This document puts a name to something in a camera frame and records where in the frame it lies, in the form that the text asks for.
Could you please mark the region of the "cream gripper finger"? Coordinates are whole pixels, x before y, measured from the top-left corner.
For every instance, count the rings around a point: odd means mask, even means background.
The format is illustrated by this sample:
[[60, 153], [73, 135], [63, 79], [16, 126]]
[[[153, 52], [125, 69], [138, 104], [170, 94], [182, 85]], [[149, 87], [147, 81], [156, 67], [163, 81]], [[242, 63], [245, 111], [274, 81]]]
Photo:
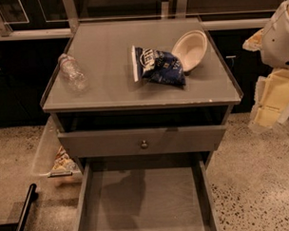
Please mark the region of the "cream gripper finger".
[[248, 125], [253, 132], [284, 124], [289, 117], [289, 69], [274, 68], [268, 77], [260, 76], [254, 101]]
[[247, 40], [243, 42], [242, 47], [245, 50], [252, 51], [252, 52], [256, 50], [261, 50], [262, 34], [263, 34], [263, 29], [259, 29], [250, 38], [248, 38]]

